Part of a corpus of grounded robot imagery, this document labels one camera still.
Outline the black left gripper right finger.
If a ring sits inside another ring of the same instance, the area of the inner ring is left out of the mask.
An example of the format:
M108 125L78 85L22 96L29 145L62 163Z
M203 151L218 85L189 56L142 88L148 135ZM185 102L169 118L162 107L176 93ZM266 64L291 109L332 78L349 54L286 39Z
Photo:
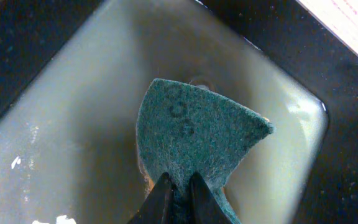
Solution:
M201 174L195 172L189 181L190 223L231 224L221 210Z

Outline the green yellow sponge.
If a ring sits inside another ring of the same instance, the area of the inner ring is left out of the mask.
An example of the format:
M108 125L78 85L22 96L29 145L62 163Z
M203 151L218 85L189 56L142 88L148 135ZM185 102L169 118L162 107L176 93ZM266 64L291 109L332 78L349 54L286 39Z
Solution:
M139 162L152 182L170 174L177 187L175 223L190 218L188 183L194 172L201 174L228 219L239 223L223 188L250 148L274 130L269 120L225 96L156 78L138 113Z

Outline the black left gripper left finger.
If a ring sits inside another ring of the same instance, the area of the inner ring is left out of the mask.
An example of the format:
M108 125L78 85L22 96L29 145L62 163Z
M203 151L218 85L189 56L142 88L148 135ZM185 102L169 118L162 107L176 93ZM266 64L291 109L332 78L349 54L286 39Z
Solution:
M169 173L164 172L138 212L127 224L171 224L173 223L173 198L176 185Z

